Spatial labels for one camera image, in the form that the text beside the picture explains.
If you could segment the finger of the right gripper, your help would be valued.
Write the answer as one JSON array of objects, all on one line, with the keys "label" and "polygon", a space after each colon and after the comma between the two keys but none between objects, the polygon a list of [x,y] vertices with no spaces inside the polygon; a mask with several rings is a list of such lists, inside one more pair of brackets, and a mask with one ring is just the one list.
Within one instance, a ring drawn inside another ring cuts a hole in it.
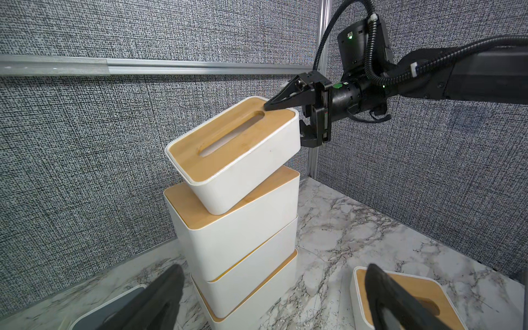
[{"label": "finger of the right gripper", "polygon": [[275,111],[290,107],[314,106],[323,99],[324,92],[332,86],[318,71],[310,71],[295,76],[273,98],[263,106],[265,111]]},{"label": "finger of the right gripper", "polygon": [[307,125],[299,120],[301,132],[301,146],[316,148],[330,140],[330,114],[326,107],[305,105],[302,108],[305,118],[309,118]]}]

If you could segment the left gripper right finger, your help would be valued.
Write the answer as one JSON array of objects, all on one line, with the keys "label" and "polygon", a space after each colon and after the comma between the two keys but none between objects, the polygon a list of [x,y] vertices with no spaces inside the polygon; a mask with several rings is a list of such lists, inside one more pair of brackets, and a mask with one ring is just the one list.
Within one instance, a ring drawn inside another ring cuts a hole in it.
[{"label": "left gripper right finger", "polygon": [[375,329],[449,328],[374,263],[367,267],[365,288]]}]

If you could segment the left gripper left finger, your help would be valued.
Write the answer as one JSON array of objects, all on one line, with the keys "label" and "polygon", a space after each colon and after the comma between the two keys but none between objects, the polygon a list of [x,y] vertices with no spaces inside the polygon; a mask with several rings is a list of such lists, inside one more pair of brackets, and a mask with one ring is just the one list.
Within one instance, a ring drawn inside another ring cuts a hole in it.
[{"label": "left gripper left finger", "polygon": [[99,328],[173,330],[180,310],[184,281],[182,266],[170,266]]}]

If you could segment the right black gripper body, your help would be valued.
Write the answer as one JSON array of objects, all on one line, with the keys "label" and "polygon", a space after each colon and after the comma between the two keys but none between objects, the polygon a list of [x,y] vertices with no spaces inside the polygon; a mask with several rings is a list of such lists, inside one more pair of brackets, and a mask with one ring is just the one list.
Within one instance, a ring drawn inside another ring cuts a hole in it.
[{"label": "right black gripper body", "polygon": [[345,28],[338,35],[343,75],[340,82],[332,84],[323,94],[316,107],[326,107],[331,125],[349,118],[365,124],[379,124],[392,117],[387,113],[386,90],[374,85],[364,70],[364,54],[369,38],[367,20]]}]

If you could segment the yellow lid tissue box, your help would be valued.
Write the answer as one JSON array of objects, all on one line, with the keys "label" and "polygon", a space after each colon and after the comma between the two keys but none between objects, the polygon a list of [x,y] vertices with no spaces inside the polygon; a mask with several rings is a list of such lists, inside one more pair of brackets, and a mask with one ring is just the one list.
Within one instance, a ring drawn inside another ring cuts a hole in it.
[{"label": "yellow lid tissue box", "polygon": [[297,223],[297,219],[292,220],[215,280],[207,282],[198,272],[197,263],[188,262],[195,283],[214,317],[228,317],[295,256]]}]

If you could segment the grey lid tissue box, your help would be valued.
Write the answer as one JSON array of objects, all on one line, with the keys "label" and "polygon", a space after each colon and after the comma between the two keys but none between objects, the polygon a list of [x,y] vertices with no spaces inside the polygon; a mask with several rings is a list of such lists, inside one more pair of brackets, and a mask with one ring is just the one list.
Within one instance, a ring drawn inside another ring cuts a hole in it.
[{"label": "grey lid tissue box", "polygon": [[143,293],[146,288],[146,285],[137,285],[131,288],[119,296],[112,298],[110,301],[103,303],[99,307],[92,309],[92,311],[82,315],[77,320],[75,320],[72,325],[68,327],[68,329],[95,330],[99,328],[140,293]]}]

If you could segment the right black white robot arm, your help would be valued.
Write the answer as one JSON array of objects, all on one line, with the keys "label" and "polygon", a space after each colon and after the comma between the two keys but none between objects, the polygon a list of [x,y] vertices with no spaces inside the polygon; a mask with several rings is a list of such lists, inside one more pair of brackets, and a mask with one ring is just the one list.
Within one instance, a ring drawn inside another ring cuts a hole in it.
[{"label": "right black white robot arm", "polygon": [[369,124],[389,121],[393,96],[429,100],[527,103],[527,37],[491,37],[459,48],[417,49],[393,60],[382,19],[371,17],[345,28],[337,38],[343,75],[332,83],[312,70],[295,76],[265,111],[301,107],[301,145],[331,140],[331,125],[349,118]]}]

